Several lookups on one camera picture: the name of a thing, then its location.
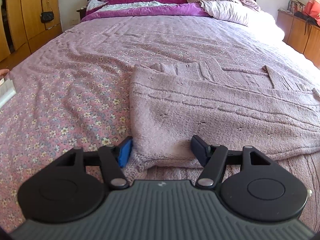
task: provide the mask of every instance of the magenta striped comforter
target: magenta striped comforter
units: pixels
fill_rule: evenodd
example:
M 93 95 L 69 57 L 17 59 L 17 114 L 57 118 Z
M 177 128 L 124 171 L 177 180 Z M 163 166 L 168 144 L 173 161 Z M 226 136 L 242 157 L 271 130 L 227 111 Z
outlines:
M 148 15 L 209 16 L 199 3 L 187 0 L 91 0 L 82 21 Z

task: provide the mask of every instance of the wall outlet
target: wall outlet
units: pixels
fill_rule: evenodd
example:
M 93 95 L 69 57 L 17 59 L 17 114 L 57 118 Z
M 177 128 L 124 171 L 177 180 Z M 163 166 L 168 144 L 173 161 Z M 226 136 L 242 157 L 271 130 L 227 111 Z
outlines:
M 70 26 L 74 26 L 74 25 L 77 25 L 79 23 L 79 19 L 73 19 L 73 20 L 70 20 L 69 24 Z

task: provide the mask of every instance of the black handbag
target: black handbag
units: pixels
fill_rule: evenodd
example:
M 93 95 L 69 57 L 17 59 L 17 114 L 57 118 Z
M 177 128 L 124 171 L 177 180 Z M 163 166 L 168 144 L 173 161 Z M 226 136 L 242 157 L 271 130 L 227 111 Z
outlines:
M 306 24 L 304 26 L 304 35 L 306 35 L 306 33 L 307 33 L 307 25 L 308 24 L 320 27 L 318 25 L 316 19 L 312 18 L 310 15 L 306 15 L 306 14 L 303 14 L 302 12 L 297 11 L 297 12 L 294 13 L 294 16 L 299 17 L 299 18 L 301 18 L 301 19 L 306 21 Z
M 54 13 L 53 11 L 48 11 L 48 12 L 44 12 L 43 10 L 43 0 L 41 0 L 41 8 L 42 8 L 42 13 L 40 15 L 40 19 L 42 23 L 47 23 L 47 22 L 51 22 L 54 19 Z
M 40 18 L 41 18 L 42 23 L 50 22 L 54 19 L 54 13 L 52 11 L 51 12 L 42 12 Z

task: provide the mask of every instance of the black robotic gripper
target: black robotic gripper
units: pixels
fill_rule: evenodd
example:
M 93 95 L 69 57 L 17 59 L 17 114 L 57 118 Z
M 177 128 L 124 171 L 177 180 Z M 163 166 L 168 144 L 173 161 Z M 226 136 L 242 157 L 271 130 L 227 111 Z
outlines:
M 103 146 L 84 152 L 75 147 L 28 179 L 18 191 L 25 218 L 50 224 L 79 220 L 94 212 L 111 191 L 129 187 L 115 150 Z M 194 135 L 191 150 L 204 167 L 195 186 L 215 191 L 230 212 L 264 223 L 300 216 L 307 202 L 305 186 L 256 148 L 231 151 Z M 241 171 L 222 182 L 226 165 L 241 165 Z M 104 183 L 88 175 L 86 166 L 100 166 Z

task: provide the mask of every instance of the ribbed gray surface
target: ribbed gray surface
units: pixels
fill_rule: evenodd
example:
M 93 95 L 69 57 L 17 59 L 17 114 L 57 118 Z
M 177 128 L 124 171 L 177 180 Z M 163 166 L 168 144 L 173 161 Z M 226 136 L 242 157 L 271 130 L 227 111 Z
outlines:
M 26 221 L 11 236 L 16 240 L 305 240 L 313 232 L 297 220 L 277 226 L 243 221 L 226 211 L 215 193 L 187 180 L 135 181 L 113 191 L 88 217 L 68 224 Z

